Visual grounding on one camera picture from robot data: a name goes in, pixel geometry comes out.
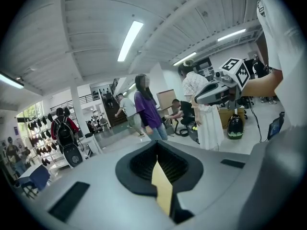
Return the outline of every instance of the black slot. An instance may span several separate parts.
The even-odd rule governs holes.
[[[245,163],[243,163],[243,162],[234,161],[234,160],[230,160],[230,159],[223,159],[221,161],[221,163],[232,166],[232,167],[236,167],[236,168],[239,168],[239,169],[242,169],[245,165]]]
[[[53,215],[60,221],[66,222],[89,186],[90,185],[87,183],[76,182],[49,210],[49,214]]]

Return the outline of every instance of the staircase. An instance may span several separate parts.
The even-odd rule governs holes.
[[[103,103],[104,103],[106,115],[109,119],[111,127],[114,127],[116,125],[120,125],[120,124],[127,121],[126,115],[123,111],[120,112],[118,117],[114,116],[119,110],[119,104],[114,99],[113,99],[113,108],[109,108],[109,106],[108,106],[108,104],[106,103],[105,100],[103,100]]]

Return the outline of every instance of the red jacket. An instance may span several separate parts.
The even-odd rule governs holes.
[[[67,117],[67,122],[70,124],[74,133],[79,131],[79,128],[75,125],[75,123],[69,117]],[[55,124],[55,121],[53,120],[51,123],[51,137],[52,139],[56,140],[57,137],[56,137],[55,130],[54,130],[54,124]]]

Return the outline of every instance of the sneaker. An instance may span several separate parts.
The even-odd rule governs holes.
[[[275,104],[277,104],[277,101],[275,101],[275,100],[269,101],[269,104],[270,105],[275,105]]]

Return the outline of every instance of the helmet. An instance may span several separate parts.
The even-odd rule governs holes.
[[[228,137],[230,139],[241,139],[243,135],[243,121],[239,115],[233,114],[228,120]]]

